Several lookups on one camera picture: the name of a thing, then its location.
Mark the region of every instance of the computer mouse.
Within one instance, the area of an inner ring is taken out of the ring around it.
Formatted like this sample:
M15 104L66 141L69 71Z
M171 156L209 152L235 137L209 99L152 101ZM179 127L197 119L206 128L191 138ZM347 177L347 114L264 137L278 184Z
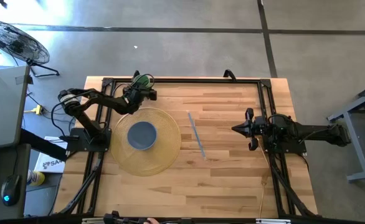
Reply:
M15 205L19 200L21 190L20 175L9 175L1 186L1 199L5 206Z

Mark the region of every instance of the wire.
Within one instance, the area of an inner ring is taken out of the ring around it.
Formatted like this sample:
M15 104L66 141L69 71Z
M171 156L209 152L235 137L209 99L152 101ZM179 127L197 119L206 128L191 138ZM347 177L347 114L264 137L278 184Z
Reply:
M58 128L58 129L60 130L60 132L62 133L62 135L63 135L63 136L65 136L64 130L62 130L62 128L60 128L60 127L59 127L58 125L56 125L56 124L55 124L55 122L54 122L54 110L56 109L56 107L57 107L57 106L61 105L62 103L65 103L66 101L69 101L69 100L74 99L74 98L78 98L78 97L83 96L83 95L85 95L85 94L87 94L87 93L91 93L92 91L93 91L93 90L90 90L90 91L87 91L87 92L84 92L84 93L81 93L81 94L77 94L77 95L75 95L75 96L73 96L73 97L67 98L67 99L65 99L65 100L62 100L61 102L57 103L57 104L56 104L56 105L52 108L52 110L51 110L51 121L52 121L52 125L54 125L56 128Z
M19 66L18 62L16 61L15 57L13 56L13 54L11 54L11 52L9 51L9 49L6 47L6 49L8 50L9 55L12 56L12 58L14 59L16 66Z
M69 123L69 121L61 120L61 119L57 119L57 118L54 118L54 120L55 120L55 121L59 121L59 122L68 122L68 123Z
M15 162L14 162L14 170L12 171L12 174L15 174L15 170L16 170L16 164L18 162L18 148L15 146Z
M116 86L116 88L113 90L113 92L112 92L112 96L114 96L115 95L115 93L116 93L116 90L120 87L120 86L122 86L122 85L128 85L127 83L121 83L121 84L119 84L118 86Z
M267 166L270 167L270 164L268 163L268 160L267 160L267 157L265 156L265 153L264 153L264 150L263 150L263 147L261 144L259 144L260 146L260 150L261 152L263 153L263 157L264 157L264 160L265 162L267 163ZM258 211L258 218L261 218L262 217L262 210L263 210L263 200L264 200L264 191L265 191L265 186L267 185L267 179L268 179L268 175L269 175L269 170L267 170L266 173L263 174L262 176L262 198L260 200L260 209Z
M72 118L70 121L69 121L69 134L70 134L70 132L71 132L71 130L72 130L72 127L71 127L71 124L72 124L72 121L74 120L75 118Z
M275 155L275 158L278 159L279 161L281 160L281 158L279 156L277 156L278 154Z
M306 139L308 139L310 136L312 136L313 134L316 134L316 133L320 133L320 132L323 132L323 131L327 131L327 130L330 130L330 129L333 129L334 127L336 127L336 125L338 124L335 124L334 126L330 127L330 128L325 128L325 129L322 129L322 130L318 130L318 131L313 131L312 133L310 133L309 135L307 135L306 137L304 137L300 142L299 144L303 143Z
M33 93L33 92L30 92L30 93L26 94L26 96L30 97L30 99L32 99L35 103L37 103L37 105L40 105L40 106L43 108L43 110L45 110L46 112L50 113L51 111L47 110L47 108L43 107L43 106L42 106L39 102L37 102L37 100L35 100L35 99L31 96L31 94L32 94L32 93Z
M308 162L307 159L300 153L297 153L298 156L300 156L301 158L303 158L303 160L305 161L306 165L307 165L307 170L310 170L310 167L308 166Z
M271 115L271 116L269 116L269 117L267 118L268 122L271 124L271 122L270 122L270 118L274 118L274 117L276 117L276 116L279 116L279 117L283 118L285 121L289 121L289 120L288 120L288 118L287 118L286 116L282 115L282 114L273 114L273 115Z
M105 132L105 130L108 128L108 122L104 121L104 122L100 122L100 124L105 124L105 125L103 126L102 131L101 131L101 133L104 133L104 132Z
M55 195L54 195L54 201L52 202L52 205L51 205L51 208L50 208L50 211L48 212L48 215L51 215L51 212L52 210L54 209L54 205L55 205L55 201L57 200L57 196L58 196L58 190L59 190L59 185L60 185L60 180L62 179L62 174L61 176L59 177L59 180L58 180L58 184L57 184L57 188L55 189Z
M137 78L130 86L132 87L132 88L137 88L137 87L134 87L134 85L135 85L135 83L137 83L138 82L138 80L140 80L141 78L143 78L143 77L145 77L145 76L149 76L149 77L151 77L152 78L152 85L151 86L149 86L149 87L146 87L146 88L144 88L144 90L147 90L147 89L149 89L149 88L152 88L154 85L155 85L155 78L151 75L151 74L144 74L144 75L138 75L137 77L139 77L139 78Z

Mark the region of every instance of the black metal frame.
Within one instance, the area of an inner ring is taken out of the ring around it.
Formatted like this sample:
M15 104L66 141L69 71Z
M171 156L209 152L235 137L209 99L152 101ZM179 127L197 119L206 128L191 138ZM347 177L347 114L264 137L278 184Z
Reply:
M33 73L33 76L35 76L35 77L48 77L48 76L53 76L53 75L55 75L55 76L59 76L59 72L58 72L58 70L55 70L55 69L53 69L53 68L46 67L46 66L44 66L44 65L40 65L40 64L38 64L38 63L33 62L33 61L32 61L32 60L30 60L30 59L28 59L28 60L26 61L26 64L29 66L29 68L31 69L31 71L32 71L32 73ZM32 66L42 67L42 68L45 68L45 69L47 69L47 70L53 71L53 72L55 72L55 73L38 75L38 74L36 74L36 72L34 72L34 70L33 70Z
M111 86L111 93L113 92L114 88L116 87L116 83L126 83L130 82L130 78L104 78L102 82L102 92L106 92L107 86ZM277 110L275 107L275 102L272 93L272 85L270 79L236 79L235 75L230 71L226 70L224 73L224 78L159 78L156 80L157 83L234 83L234 84L255 84L258 89L258 95L260 100L260 108L262 111L262 116L265 120L267 120L267 108L265 104L265 97L263 94L264 89L267 92L268 100L270 103L270 111L271 114L276 114ZM96 120L100 121L102 115L102 106L98 106ZM110 122L111 116L111 109L108 108L107 115L106 115L106 122ZM277 160L275 159L276 154L279 155L280 160L280 169L277 166ZM288 169L287 163L285 159L284 151L280 153L268 153L268 158L270 160L270 169L272 171L272 180L274 186L274 194L276 198L277 204L277 212L278 212L278 219L289 219L294 221L294 223L353 223L352 221L347 220L335 220L329 218L323 218L318 215L313 214L310 212L303 202L299 199L297 194L293 191L290 186L289 176L288 176ZM85 169L85 176L84 180L86 180L89 176L91 164L93 159L93 152L89 152L87 157L87 164ZM100 165L99 173L95 177L92 198L90 201L90 207L88 209L88 214L93 215L95 211L95 204L97 202L97 193L99 188L99 179L100 179L100 170L102 169L102 164ZM282 204L282 197L279 183L281 183L287 195L288 201L288 213L284 211L283 204ZM82 214L83 207L84 207L84 200L85 195L79 201L77 213ZM302 214L302 216L296 215L296 208ZM138 219L139 217L130 217L130 220ZM162 220L177 220L177 218L168 218L168 217L161 217L157 218L160 221ZM252 223L257 219L254 218L190 218L188 223Z

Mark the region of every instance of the wooden table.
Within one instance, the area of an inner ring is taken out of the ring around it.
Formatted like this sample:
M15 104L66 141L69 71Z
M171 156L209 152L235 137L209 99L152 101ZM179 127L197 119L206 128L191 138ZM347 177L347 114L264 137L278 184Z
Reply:
M85 88L100 91L103 78L87 77ZM295 119L287 79L272 78L271 83L277 113ZM103 216L117 210L124 217L257 218L262 195L261 179L269 172L269 167L261 150L249 151L249 139L231 130L232 126L245 121L246 108L251 107L255 116L260 115L257 86L157 83L154 89L158 92L158 100L145 101L143 106L165 110L177 121L182 139L179 156L162 173L138 177L121 170L112 155L106 153L95 215ZM116 92L116 96L120 95L121 88ZM207 161L201 156L187 110L195 119ZM86 110L91 119L95 119L96 112L96 105ZM111 127L120 117L113 111ZM55 212L63 209L81 186L86 159L87 153L79 152L66 162ZM303 159L287 154L287 164L292 188L306 206L317 213ZM86 207L90 195L88 193L86 198ZM281 195L287 211L283 190ZM271 177L265 186L262 217L277 217Z

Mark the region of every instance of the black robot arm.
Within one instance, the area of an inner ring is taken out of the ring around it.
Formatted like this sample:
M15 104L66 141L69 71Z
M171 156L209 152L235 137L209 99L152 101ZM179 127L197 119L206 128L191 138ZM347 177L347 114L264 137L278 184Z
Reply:
M340 124L327 126L302 125L292 120L290 116L274 114L264 120L262 116L254 118L252 108L245 113L246 121L232 127L232 130L247 138L252 138L249 150L256 150L258 140L255 136L261 135L268 150L280 152L303 153L304 140L326 141L337 146L346 146L351 143L347 130Z
M88 98L84 104L80 104L76 96ZM139 109L143 100L147 98L156 100L157 93L151 87L146 87L134 82L123 89L123 95L112 97L103 94L96 89L78 89L71 88L62 90L58 99L66 114L75 117L85 128L87 139L91 141L94 138L100 138L101 133L107 127L101 128L100 123L92 121L84 112L91 105L98 104L115 110L118 114L133 114Z

